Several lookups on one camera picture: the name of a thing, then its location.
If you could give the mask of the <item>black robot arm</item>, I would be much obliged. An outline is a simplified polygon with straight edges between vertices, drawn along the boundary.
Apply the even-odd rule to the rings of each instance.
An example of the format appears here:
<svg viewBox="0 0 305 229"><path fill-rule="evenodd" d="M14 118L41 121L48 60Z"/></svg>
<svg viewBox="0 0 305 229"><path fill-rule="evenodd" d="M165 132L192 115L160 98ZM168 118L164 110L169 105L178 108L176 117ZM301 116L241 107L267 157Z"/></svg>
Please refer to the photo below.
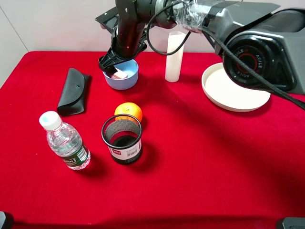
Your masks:
<svg viewBox="0 0 305 229"><path fill-rule="evenodd" d="M180 24L204 34L238 85L266 90L227 51L280 90L305 92L303 8L280 9L274 3L241 0L118 0L96 21L112 35L110 49L99 59L107 74L146 49L147 25L171 29Z"/></svg>

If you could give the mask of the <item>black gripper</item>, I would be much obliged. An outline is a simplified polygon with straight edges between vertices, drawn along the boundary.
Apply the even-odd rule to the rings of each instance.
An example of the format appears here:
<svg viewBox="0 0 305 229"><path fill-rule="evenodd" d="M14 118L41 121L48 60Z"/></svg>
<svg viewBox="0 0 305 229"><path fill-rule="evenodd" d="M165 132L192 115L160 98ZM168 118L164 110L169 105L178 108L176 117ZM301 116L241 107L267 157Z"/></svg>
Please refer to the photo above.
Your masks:
<svg viewBox="0 0 305 229"><path fill-rule="evenodd" d="M125 62L130 56L130 48L110 47L109 50L98 59L99 68L112 77L116 73L114 65Z"/></svg>

